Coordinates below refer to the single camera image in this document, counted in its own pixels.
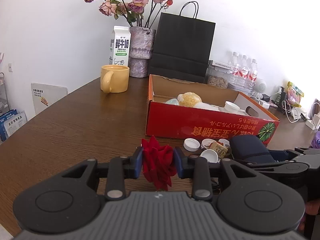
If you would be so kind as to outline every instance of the bag handle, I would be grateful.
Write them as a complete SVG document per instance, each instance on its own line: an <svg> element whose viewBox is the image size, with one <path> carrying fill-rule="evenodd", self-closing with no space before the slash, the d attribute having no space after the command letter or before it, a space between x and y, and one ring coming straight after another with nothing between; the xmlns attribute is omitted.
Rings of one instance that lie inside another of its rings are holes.
<svg viewBox="0 0 320 240"><path fill-rule="evenodd" d="M199 4L198 4L197 1L187 2L187 3L182 7L179 16L181 16L182 10L183 10L189 3L193 3L194 6L195 6L195 8L196 8L196 9L195 9L195 13L194 13L194 15L193 15L193 17L192 17L192 18L196 19L197 16L198 16L198 12L199 12Z"/></svg>

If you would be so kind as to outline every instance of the purple textured vase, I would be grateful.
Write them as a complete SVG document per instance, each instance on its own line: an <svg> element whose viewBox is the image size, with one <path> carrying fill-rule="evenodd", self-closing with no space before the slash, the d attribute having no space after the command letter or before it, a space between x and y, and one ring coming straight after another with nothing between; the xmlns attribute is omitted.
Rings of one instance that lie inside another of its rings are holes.
<svg viewBox="0 0 320 240"><path fill-rule="evenodd" d="M143 78L148 75L148 59L152 56L156 30L144 27L130 27L130 33L128 64L130 76Z"/></svg>
<svg viewBox="0 0 320 240"><path fill-rule="evenodd" d="M148 76L148 61L148 59L129 57L129 76L140 78Z"/></svg>

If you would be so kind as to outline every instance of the black paper bag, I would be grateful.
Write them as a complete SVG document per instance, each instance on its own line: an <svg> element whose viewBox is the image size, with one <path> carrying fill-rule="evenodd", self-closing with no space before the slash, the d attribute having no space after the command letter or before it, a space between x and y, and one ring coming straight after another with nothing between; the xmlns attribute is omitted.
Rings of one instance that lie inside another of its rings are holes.
<svg viewBox="0 0 320 240"><path fill-rule="evenodd" d="M150 74L161 75L162 71L169 78L204 82L215 23L199 20L197 14L197 10L193 18L181 16L181 12L161 14Z"/></svg>

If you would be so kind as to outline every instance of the milk carton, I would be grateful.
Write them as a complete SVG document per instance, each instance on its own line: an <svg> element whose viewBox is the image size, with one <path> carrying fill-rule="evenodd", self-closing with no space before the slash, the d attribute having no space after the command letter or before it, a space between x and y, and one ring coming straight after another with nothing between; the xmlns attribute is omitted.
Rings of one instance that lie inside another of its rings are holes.
<svg viewBox="0 0 320 240"><path fill-rule="evenodd" d="M114 26L111 34L109 65L128 66L130 38L129 27Z"/></svg>

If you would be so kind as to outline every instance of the purple cloth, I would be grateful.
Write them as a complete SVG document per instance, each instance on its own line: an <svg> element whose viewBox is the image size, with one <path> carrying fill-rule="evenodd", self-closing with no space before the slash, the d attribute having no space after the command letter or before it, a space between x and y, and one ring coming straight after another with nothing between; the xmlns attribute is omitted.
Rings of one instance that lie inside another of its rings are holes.
<svg viewBox="0 0 320 240"><path fill-rule="evenodd" d="M311 142L311 146L314 149L320 149L320 131L318 131Z"/></svg>

